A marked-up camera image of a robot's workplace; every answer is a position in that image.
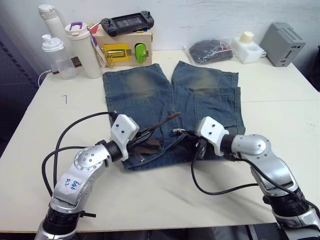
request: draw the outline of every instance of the gray device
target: gray device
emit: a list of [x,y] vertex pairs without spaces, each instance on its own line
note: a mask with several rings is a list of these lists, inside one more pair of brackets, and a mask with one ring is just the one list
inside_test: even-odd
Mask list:
[[286,22],[272,23],[260,43],[276,67],[288,66],[304,45],[303,38]]

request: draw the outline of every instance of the white table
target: white table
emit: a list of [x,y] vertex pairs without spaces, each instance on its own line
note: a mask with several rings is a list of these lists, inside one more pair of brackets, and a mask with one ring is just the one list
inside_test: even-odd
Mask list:
[[[169,80],[179,60],[190,62],[182,50],[153,52],[153,62],[160,64]],[[266,58],[245,65],[234,58],[205,67],[239,72],[246,134],[268,137],[306,198],[319,206],[319,93],[292,64],[273,67]],[[1,232],[38,229],[50,201],[41,176],[44,157],[54,150],[69,124],[107,110],[102,77],[89,79],[81,67],[78,70],[79,76],[72,80],[62,80],[58,74],[45,78],[0,159]],[[67,95],[67,104],[62,95]],[[91,146],[109,136],[108,117],[98,116],[73,127],[61,146]],[[58,178],[72,164],[76,152],[59,154]],[[51,185],[52,162],[47,166]],[[255,182],[245,163],[199,162],[195,169],[199,184],[208,191]],[[227,179],[226,173],[233,178]],[[77,229],[116,231],[275,222],[262,197],[258,187],[205,195],[195,187],[189,163],[129,172],[116,162],[96,181],[85,208],[97,218],[80,219]]]

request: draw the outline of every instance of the water bottle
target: water bottle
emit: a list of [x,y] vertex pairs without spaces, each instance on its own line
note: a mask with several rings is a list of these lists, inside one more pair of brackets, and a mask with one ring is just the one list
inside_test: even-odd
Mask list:
[[55,7],[49,4],[41,4],[38,6],[39,14],[43,18],[48,27],[51,36],[61,39],[64,43],[64,49],[71,58],[75,57],[70,41],[66,37],[65,27],[56,13]]
[[42,39],[42,49],[48,54],[50,60],[60,72],[61,77],[63,79],[75,78],[78,72],[65,50],[64,42],[58,37],[51,38],[50,34],[43,35]]

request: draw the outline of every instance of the white cable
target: white cable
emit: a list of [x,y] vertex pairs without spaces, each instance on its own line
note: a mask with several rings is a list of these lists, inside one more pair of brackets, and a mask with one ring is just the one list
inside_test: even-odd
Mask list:
[[38,77],[38,87],[40,88],[40,78],[43,74],[49,74],[49,73],[52,73],[51,70],[47,70],[47,71],[44,71],[43,73],[40,74],[40,76]]

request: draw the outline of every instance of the white thermos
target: white thermos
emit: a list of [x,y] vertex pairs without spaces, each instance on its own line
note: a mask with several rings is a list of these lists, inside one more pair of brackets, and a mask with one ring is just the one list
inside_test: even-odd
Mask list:
[[66,37],[65,27],[63,26],[59,16],[56,13],[55,7],[49,4],[38,6],[39,14],[43,18],[51,35],[61,39],[64,43],[64,48],[71,58],[75,57],[70,41]]
[[92,79],[100,77],[102,72],[87,25],[84,22],[73,22],[64,30],[88,77]]

